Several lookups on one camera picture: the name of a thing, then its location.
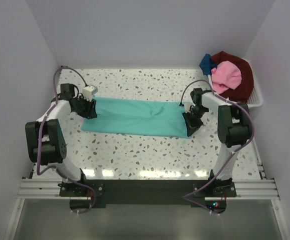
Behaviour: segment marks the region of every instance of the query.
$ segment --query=blue cloth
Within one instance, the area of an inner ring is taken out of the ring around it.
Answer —
[[[95,99],[97,118],[85,119],[83,131],[188,138],[178,102]]]
[[[204,75],[211,75],[211,69],[217,67],[217,64],[210,59],[210,54],[206,54],[201,60],[199,67],[203,71]]]

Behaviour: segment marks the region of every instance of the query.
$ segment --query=pile of clothes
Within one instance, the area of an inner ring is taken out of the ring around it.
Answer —
[[[246,103],[254,89],[254,77],[248,62],[224,51],[206,54],[199,64],[204,75],[211,75],[213,89],[224,98]]]

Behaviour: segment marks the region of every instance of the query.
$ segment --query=dark red towel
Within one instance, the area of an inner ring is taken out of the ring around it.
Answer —
[[[213,55],[210,59],[212,59],[216,64],[230,61],[240,69],[242,77],[241,84],[235,90],[228,89],[220,95],[235,102],[246,103],[254,89],[254,76],[249,63],[240,57],[230,55],[224,51]]]

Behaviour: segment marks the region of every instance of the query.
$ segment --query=gray floor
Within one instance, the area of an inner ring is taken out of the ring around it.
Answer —
[[[271,202],[232,200],[221,217],[186,205],[108,205],[76,217],[67,200],[27,200],[16,240],[280,240]]]

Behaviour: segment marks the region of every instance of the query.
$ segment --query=white wall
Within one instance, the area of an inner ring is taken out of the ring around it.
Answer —
[[[49,105],[57,64],[24,0],[0,0],[0,239],[31,166],[25,124]]]
[[[196,68],[243,56],[275,0],[26,0],[56,60],[79,68]]]
[[[248,50],[264,96],[256,138],[290,227],[290,0],[277,0]]]

